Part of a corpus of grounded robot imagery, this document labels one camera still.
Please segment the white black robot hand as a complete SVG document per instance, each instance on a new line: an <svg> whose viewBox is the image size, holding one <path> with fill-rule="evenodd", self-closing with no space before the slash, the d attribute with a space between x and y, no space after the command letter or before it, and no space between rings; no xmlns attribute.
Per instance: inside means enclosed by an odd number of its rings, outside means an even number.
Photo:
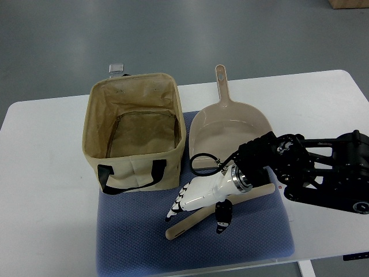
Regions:
<svg viewBox="0 0 369 277"><path fill-rule="evenodd" d="M215 204L216 233L220 234L230 225L233 204L227 199L230 195L249 192L253 188L250 181L236 165L228 168L225 174L219 172L207 177L195 177L181 188L165 220L185 211L196 211Z"/></svg>

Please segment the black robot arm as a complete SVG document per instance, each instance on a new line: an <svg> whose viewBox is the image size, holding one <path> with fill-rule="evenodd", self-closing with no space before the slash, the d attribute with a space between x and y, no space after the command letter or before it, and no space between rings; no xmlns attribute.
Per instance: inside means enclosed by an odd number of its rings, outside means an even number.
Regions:
<svg viewBox="0 0 369 277"><path fill-rule="evenodd" d="M269 132L240 145L234 161L253 186L270 167L291 201L368 214L368 136L358 130L325 139Z"/></svg>

